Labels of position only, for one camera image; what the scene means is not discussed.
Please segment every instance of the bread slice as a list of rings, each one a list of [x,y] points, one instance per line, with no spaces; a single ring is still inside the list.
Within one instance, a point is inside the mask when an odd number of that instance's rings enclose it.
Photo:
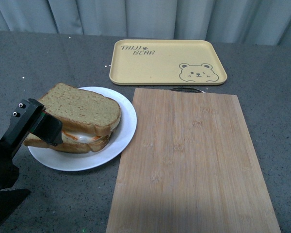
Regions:
[[[78,143],[70,140],[66,135],[62,133],[63,143],[58,144],[56,147],[47,144],[37,136],[30,133],[24,141],[25,146],[39,147],[39,148],[51,148],[53,150],[68,152],[68,153],[88,153],[90,151],[97,152],[102,150],[109,142],[110,135],[101,137],[99,140],[92,143]]]
[[[119,124],[120,105],[101,94],[56,84],[39,100],[46,111],[63,123],[63,129],[109,135]]]

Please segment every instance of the white plate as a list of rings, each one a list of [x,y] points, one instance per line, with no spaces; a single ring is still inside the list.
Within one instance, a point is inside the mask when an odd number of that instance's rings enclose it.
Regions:
[[[33,157],[50,168],[61,171],[81,171],[102,165],[115,158],[131,141],[137,126],[137,115],[131,102],[122,94],[104,87],[82,87],[110,97],[119,103],[121,120],[107,146],[99,152],[72,154],[52,149],[28,147]]]

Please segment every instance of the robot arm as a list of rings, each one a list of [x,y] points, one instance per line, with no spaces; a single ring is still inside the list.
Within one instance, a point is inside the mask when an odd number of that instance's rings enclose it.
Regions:
[[[19,169],[12,158],[29,133],[48,144],[61,144],[62,122],[47,112],[45,107],[34,99],[22,100],[13,111],[10,126],[0,140],[0,191],[12,187],[18,179]]]

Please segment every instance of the bear cartoon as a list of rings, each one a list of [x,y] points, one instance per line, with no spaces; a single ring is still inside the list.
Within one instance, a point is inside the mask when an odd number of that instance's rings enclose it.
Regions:
[[[179,67],[181,68],[179,77],[186,82],[216,82],[219,80],[219,76],[212,70],[212,65],[207,63],[192,66],[181,63]]]

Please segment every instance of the table surface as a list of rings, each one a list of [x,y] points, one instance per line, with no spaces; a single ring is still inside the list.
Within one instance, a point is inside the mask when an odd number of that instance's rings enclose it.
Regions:
[[[109,79],[113,47],[121,39],[0,31],[0,138],[21,99],[38,99],[58,82],[110,88],[132,101],[137,86]],[[291,49],[212,44],[228,78],[198,88],[238,96],[279,226],[291,233]],[[31,194],[0,232],[105,232],[119,162],[120,155],[90,170],[64,172],[39,163],[22,146],[14,157],[20,175],[13,189]]]

